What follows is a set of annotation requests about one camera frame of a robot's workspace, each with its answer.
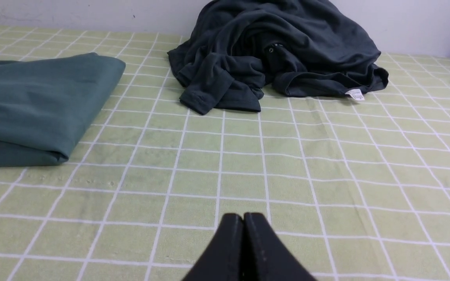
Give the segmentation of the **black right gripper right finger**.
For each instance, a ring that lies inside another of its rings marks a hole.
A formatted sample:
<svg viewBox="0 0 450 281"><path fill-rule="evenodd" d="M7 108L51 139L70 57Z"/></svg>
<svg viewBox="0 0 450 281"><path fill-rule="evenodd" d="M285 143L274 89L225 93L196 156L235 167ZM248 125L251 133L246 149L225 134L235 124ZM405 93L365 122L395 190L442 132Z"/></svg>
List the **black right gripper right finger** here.
<svg viewBox="0 0 450 281"><path fill-rule="evenodd" d="M244 281L315 281L259 212L243 216Z"/></svg>

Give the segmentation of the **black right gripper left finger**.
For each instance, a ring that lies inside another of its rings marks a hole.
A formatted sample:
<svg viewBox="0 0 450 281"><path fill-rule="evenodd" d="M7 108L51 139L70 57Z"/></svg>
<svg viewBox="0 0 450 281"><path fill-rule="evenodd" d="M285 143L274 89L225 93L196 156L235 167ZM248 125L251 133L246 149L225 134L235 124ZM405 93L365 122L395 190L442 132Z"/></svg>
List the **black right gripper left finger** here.
<svg viewBox="0 0 450 281"><path fill-rule="evenodd" d="M184 281L240 281L243 219L226 213Z"/></svg>

